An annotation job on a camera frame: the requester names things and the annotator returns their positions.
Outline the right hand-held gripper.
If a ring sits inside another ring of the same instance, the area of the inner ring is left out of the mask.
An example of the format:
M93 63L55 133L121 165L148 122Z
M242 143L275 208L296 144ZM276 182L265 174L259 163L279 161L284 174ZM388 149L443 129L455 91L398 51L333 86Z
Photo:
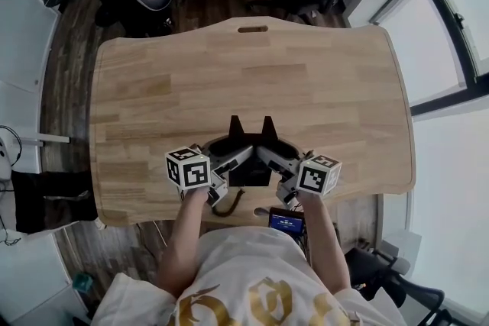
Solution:
M277 132L271 116L265 116L261 136L264 140L277 140ZM260 145L257 157L281 176L276 196L284 206L297 206L298 192L308 192L321 199L333 190L338 182L342 163L331 157L307 153L285 140Z

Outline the black window frame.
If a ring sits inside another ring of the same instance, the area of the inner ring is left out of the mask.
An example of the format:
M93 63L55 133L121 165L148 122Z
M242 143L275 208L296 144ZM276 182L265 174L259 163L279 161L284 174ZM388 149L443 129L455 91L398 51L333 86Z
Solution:
M394 7L395 1L398 0L386 0L371 17L370 22L378 25L381 17ZM449 0L432 0L432 2L448 31L449 39L454 44L455 58L460 62L462 81L465 86L460 91L444 93L439 98L431 98L427 102L413 105L411 107L413 116L424 115L489 95L489 71L482 72L478 69L476 49L469 40L468 19L456 11Z

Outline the white metal desk leg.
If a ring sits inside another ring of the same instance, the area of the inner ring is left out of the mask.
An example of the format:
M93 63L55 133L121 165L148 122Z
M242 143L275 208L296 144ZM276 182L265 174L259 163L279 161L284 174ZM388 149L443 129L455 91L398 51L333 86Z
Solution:
M39 141L49 142L49 143L60 143L60 144L69 144L70 143L70 137L53 135L53 134L38 133L37 139Z

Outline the black mesh office chair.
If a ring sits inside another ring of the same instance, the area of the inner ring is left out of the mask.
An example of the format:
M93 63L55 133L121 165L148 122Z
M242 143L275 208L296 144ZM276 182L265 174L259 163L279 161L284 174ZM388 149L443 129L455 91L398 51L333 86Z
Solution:
M445 293L410 282L410 263L379 250L352 248L346 253L351 284L373 305L393 305L407 326L457 326L443 306Z

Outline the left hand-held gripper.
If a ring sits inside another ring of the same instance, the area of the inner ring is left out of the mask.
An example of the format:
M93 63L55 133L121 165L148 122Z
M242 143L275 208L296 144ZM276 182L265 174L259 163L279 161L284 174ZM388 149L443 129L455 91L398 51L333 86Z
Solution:
M237 115L232 115L229 137L243 137L245 132ZM229 137L211 140L204 146L194 144L165 154L167 178L184 199L187 192L206 187L207 202L214 207L228 194L230 172L253 155L253 145Z

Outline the white shirt with gold print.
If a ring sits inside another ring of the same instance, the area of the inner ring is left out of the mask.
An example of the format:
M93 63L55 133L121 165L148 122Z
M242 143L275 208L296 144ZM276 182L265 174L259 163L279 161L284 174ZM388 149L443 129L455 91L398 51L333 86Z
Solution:
M386 295L332 294L285 233L240 227L199 239L196 278L175 298L119 273L92 326L407 326Z

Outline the teal box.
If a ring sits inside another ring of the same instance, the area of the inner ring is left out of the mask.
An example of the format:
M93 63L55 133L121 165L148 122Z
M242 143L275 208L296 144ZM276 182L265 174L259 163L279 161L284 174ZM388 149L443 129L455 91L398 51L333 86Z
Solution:
M72 278L72 286L77 292L87 294L92 288L93 278L86 273L77 273Z

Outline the person's right forearm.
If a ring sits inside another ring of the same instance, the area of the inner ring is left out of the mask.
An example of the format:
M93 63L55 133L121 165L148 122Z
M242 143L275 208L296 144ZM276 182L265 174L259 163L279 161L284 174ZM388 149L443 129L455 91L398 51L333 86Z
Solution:
M303 207L313 270L333 295L349 289L348 265L325 204L307 192L300 192L297 199Z

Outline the small blue screen device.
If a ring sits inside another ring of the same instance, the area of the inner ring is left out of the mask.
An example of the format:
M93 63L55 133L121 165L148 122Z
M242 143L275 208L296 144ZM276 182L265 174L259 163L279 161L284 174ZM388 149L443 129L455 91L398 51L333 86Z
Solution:
M305 218L300 211L272 207L269 211L268 227L291 237L302 237L305 232Z

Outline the person's left forearm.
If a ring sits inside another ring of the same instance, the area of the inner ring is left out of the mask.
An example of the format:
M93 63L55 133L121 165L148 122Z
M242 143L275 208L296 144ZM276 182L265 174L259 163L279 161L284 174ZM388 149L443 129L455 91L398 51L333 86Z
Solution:
M157 287L178 298L198 271L197 253L202 211L208 188L189 191L180 206L167 247L160 256Z

